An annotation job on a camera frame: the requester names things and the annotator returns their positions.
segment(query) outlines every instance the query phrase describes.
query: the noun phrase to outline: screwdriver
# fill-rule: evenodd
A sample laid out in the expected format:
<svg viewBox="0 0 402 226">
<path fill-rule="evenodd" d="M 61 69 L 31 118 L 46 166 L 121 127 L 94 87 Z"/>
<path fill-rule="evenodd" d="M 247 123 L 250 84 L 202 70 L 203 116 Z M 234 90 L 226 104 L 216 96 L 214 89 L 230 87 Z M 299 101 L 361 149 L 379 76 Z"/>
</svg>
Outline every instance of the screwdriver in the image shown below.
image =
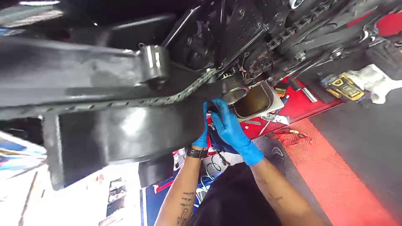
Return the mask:
<svg viewBox="0 0 402 226">
<path fill-rule="evenodd" d="M 284 97 L 281 97 L 281 101 L 282 101 L 283 104 L 286 104 L 287 100 L 289 100 L 289 95 L 286 95 L 286 96 L 284 96 Z M 281 109 L 282 109 L 282 108 L 276 110 L 274 114 L 277 115 Z M 268 126 L 268 124 L 269 124 L 270 122 L 271 122 L 271 121 L 267 121 L 267 123 L 265 124 L 264 128 L 261 130 L 261 132 L 260 132 L 260 134 L 259 134 L 258 136 L 261 136 L 261 134 L 264 132 L 264 130 L 267 128 L 267 126 Z"/>
</svg>

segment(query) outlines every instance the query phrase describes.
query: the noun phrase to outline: red floor mat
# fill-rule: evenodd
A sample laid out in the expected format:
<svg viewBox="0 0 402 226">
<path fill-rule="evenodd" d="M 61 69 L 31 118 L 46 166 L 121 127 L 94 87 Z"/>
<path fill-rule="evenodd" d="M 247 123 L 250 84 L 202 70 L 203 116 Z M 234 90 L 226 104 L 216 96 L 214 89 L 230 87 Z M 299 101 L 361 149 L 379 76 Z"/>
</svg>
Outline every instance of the red floor mat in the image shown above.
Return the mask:
<svg viewBox="0 0 402 226">
<path fill-rule="evenodd" d="M 310 120 L 291 128 L 312 137 L 286 152 L 334 226 L 398 225 Z"/>
</svg>

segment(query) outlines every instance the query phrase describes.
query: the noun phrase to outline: metal rod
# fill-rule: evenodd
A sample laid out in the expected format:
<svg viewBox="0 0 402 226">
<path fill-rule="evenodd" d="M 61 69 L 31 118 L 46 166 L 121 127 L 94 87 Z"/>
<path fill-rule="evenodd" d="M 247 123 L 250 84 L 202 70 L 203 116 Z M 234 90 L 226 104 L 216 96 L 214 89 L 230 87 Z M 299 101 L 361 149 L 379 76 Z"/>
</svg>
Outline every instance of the metal rod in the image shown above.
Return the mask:
<svg viewBox="0 0 402 226">
<path fill-rule="evenodd" d="M 315 102 L 318 101 L 318 100 L 313 96 L 313 94 L 310 93 L 310 91 L 309 91 L 307 88 L 303 88 L 303 89 L 301 89 L 301 90 L 304 92 L 304 94 L 308 97 L 308 99 L 309 99 L 311 102 L 315 103 Z"/>
</svg>

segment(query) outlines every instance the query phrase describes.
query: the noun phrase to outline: bolt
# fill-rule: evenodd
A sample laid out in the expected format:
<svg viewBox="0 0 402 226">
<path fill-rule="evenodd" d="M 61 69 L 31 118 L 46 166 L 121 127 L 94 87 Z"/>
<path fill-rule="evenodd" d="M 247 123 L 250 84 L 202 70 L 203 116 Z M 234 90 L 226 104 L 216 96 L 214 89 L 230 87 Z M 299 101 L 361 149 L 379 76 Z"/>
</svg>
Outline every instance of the bolt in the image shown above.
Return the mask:
<svg viewBox="0 0 402 226">
<path fill-rule="evenodd" d="M 300 51 L 299 53 L 297 53 L 297 54 L 295 55 L 295 59 L 296 59 L 298 62 L 303 62 L 303 61 L 305 61 L 305 60 L 306 60 L 306 53 L 305 53 L 304 51 Z"/>
<path fill-rule="evenodd" d="M 277 13 L 276 15 L 275 15 L 275 17 L 274 17 L 274 20 L 276 21 L 276 22 L 279 22 L 279 21 L 281 21 L 281 14 L 280 13 Z"/>
<path fill-rule="evenodd" d="M 237 15 L 237 18 L 239 20 L 241 20 L 243 18 L 243 16 L 244 16 L 244 9 L 239 9 L 239 13 Z"/>
</svg>

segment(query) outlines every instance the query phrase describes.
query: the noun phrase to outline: black wristwatch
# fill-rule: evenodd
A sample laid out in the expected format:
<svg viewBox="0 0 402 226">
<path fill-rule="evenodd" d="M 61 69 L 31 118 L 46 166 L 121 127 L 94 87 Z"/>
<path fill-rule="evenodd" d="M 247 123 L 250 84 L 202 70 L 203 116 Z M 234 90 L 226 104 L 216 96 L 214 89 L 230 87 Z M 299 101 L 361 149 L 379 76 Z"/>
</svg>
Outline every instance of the black wristwatch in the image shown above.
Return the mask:
<svg viewBox="0 0 402 226">
<path fill-rule="evenodd" d="M 192 158 L 206 158 L 208 155 L 208 150 L 205 150 L 205 149 L 200 151 L 200 150 L 194 150 L 191 147 L 188 147 L 185 150 L 186 150 L 187 156 L 192 157 Z"/>
</svg>

